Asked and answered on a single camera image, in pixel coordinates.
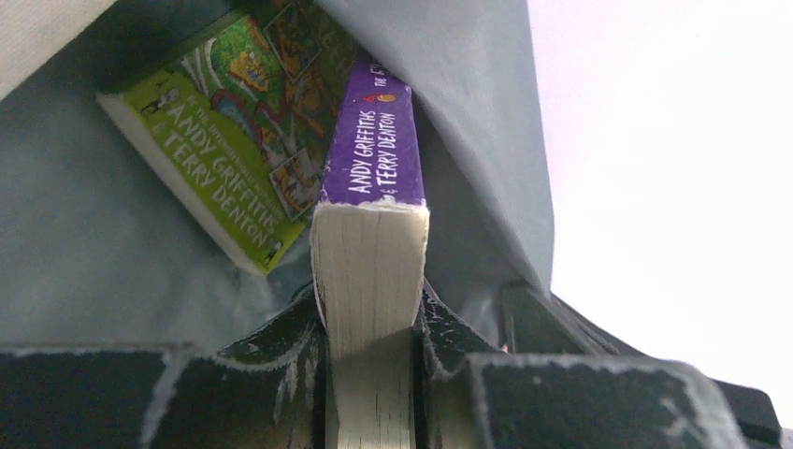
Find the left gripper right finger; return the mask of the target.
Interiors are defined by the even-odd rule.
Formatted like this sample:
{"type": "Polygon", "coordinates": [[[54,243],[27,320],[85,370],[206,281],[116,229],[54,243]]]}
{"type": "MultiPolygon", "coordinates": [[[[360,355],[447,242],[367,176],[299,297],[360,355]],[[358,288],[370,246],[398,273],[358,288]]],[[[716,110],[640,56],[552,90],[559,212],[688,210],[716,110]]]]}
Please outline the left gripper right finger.
{"type": "Polygon", "coordinates": [[[426,286],[416,323],[422,448],[778,448],[770,397],[642,354],[563,301],[504,294],[508,345],[426,286]]]}

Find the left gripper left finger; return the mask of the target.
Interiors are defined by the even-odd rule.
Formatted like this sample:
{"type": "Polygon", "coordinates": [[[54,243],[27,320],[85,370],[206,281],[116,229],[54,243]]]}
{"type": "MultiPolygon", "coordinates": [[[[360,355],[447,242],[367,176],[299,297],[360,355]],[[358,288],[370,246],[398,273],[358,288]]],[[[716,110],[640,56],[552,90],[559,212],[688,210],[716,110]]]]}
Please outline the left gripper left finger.
{"type": "Polygon", "coordinates": [[[210,353],[189,343],[6,346],[5,448],[320,448],[324,334],[313,291],[210,353]]]}

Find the green book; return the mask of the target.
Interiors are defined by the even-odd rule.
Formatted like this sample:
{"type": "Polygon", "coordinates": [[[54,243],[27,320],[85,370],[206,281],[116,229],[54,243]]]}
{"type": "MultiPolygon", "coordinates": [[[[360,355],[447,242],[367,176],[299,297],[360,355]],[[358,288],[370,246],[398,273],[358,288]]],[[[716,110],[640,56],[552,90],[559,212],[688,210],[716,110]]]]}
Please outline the green book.
{"type": "Polygon", "coordinates": [[[314,1],[251,1],[97,100],[223,252],[266,275],[310,223],[356,52],[314,1]]]}

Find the purple book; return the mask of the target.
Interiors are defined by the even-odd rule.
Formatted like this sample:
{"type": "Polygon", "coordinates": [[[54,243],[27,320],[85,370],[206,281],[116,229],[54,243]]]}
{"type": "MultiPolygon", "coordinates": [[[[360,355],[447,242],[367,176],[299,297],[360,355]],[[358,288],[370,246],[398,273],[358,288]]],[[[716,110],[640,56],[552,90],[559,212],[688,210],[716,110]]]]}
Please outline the purple book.
{"type": "Polygon", "coordinates": [[[429,210],[411,87],[354,63],[310,230],[328,345],[325,444],[412,448],[412,329],[429,210]]]}

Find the beige canvas backpack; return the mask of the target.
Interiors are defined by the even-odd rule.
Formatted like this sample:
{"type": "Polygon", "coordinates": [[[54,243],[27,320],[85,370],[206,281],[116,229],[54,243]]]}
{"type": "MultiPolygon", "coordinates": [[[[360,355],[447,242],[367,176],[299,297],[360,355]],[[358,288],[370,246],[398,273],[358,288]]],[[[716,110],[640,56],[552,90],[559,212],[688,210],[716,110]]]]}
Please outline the beige canvas backpack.
{"type": "MultiPolygon", "coordinates": [[[[237,268],[95,100],[232,1],[1,5],[1,340],[218,349],[310,280],[300,239],[237,268]]],[[[554,214],[524,1],[311,1],[413,89],[431,210],[426,277],[501,343],[512,286],[547,298],[554,214]]]]}

